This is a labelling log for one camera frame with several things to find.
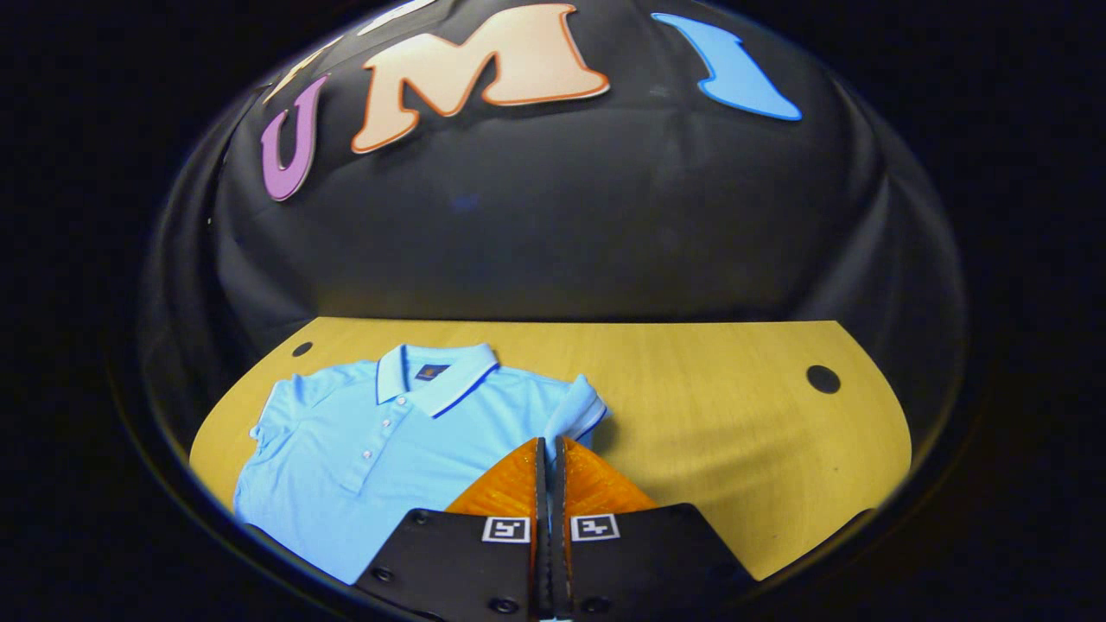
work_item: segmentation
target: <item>polo shirt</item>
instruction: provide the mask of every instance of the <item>polo shirt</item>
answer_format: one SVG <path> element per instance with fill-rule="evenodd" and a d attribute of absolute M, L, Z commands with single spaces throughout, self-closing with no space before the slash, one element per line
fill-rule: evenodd
<path fill-rule="evenodd" d="M 250 436 L 234 514 L 353 584 L 413 508 L 444 510 L 535 436 L 589 445 L 608 411 L 587 380 L 502 367 L 487 344 L 401 344 L 278 382 Z"/>

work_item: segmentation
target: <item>shirt collar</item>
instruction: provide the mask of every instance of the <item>shirt collar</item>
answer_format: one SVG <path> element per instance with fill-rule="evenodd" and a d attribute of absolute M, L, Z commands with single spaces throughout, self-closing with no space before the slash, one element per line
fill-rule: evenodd
<path fill-rule="evenodd" d="M 449 369 L 417 391 L 407 386 L 408 359 L 449 364 Z M 489 372 L 499 366 L 487 343 L 469 348 L 419 348 L 401 343 L 376 364 L 376 403 L 405 395 L 422 412 L 437 417 L 476 388 Z"/>

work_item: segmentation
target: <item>wooden table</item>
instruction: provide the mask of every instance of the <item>wooden table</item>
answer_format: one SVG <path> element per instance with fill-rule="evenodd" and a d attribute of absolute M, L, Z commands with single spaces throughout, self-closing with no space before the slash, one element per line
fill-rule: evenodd
<path fill-rule="evenodd" d="M 484 342 L 504 366 L 565 382 L 584 374 L 614 413 L 596 428 L 594 449 L 658 504 L 695 504 L 758 580 L 878 506 L 910 466 L 895 394 L 836 322 L 319 318 L 216 405 L 192 445 L 192 469 L 229 510 L 255 448 L 248 432 L 276 381 L 376 361 L 400 343 Z M 812 386 L 812 365 L 833 370 L 839 390 Z"/>

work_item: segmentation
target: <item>letter m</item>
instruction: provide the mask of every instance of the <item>letter m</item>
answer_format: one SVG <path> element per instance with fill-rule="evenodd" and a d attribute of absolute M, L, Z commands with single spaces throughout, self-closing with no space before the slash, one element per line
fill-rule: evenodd
<path fill-rule="evenodd" d="M 488 18 L 468 41 L 455 45 L 424 33 L 401 41 L 365 62 L 373 70 L 365 124 L 353 137 L 364 154 L 395 142 L 418 125 L 405 108 L 404 85 L 435 112 L 453 116 L 465 106 L 484 65 L 495 61 L 495 80 L 483 100 L 517 106 L 591 97 L 609 87 L 606 75 L 587 69 L 568 32 L 572 4 L 531 4 Z"/>

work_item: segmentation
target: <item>blue letter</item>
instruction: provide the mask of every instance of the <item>blue letter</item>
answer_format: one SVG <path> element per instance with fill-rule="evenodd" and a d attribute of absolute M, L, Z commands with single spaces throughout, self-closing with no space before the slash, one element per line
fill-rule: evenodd
<path fill-rule="evenodd" d="M 772 82 L 741 46 L 741 40 L 720 28 L 668 13 L 653 19 L 680 31 L 710 71 L 699 89 L 716 102 L 743 111 L 799 121 L 803 113 L 775 90 Z"/>

